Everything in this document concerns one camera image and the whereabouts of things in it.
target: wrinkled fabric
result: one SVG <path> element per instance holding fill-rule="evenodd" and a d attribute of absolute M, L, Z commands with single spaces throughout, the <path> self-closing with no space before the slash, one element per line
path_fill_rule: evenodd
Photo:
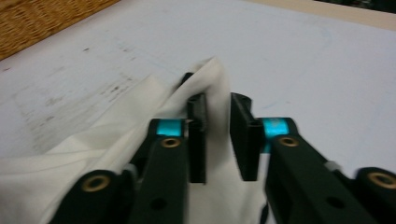
<path fill-rule="evenodd" d="M 189 223 L 259 223 L 263 175 L 257 182 L 243 182 L 237 169 L 224 68 L 212 58 L 191 72 L 195 74 L 179 88 L 147 77 L 90 129 L 43 155 L 0 159 L 0 223 L 48 223 L 77 179 L 98 169 L 119 174 L 143 142 L 149 121 L 185 118 L 188 98 L 200 92 L 207 103 L 207 184 L 189 184 Z"/>

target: woven basket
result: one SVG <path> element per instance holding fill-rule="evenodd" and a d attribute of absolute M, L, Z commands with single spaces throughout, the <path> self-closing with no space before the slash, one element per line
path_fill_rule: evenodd
<path fill-rule="evenodd" d="M 0 60 L 119 0 L 0 0 Z"/>

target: white fabric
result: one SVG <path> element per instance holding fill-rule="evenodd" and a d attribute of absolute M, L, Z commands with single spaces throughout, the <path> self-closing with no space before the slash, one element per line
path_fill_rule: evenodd
<path fill-rule="evenodd" d="M 229 137 L 228 77 L 216 58 L 198 64 L 180 88 L 147 77 L 92 127 L 48 153 L 0 159 L 0 222 L 48 223 L 60 200 L 89 171 L 119 173 L 142 143 L 153 118 L 183 118 L 187 99 L 206 93 L 207 185 L 190 184 L 189 223 L 257 224 L 265 202 L 261 180 L 240 178 Z"/>

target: white cloth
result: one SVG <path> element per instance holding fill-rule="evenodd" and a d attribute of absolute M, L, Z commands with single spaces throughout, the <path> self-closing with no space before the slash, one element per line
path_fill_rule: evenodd
<path fill-rule="evenodd" d="M 190 184 L 190 224 L 257 224 L 265 202 L 262 175 L 243 182 L 229 137 L 228 77 L 216 58 L 198 64 L 180 88 L 147 77 L 125 93 L 90 129 L 48 153 L 0 159 L 1 223 L 48 223 L 66 192 L 82 175 L 119 173 L 145 138 L 153 118 L 183 118 L 187 99 L 207 100 L 207 185 Z"/>

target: white table surface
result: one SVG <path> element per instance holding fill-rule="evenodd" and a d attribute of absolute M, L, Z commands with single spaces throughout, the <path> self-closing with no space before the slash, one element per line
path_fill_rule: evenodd
<path fill-rule="evenodd" d="M 396 32 L 236 0 L 122 0 L 0 62 L 0 155 L 43 153 L 148 75 L 218 56 L 256 117 L 353 176 L 396 172 Z"/>

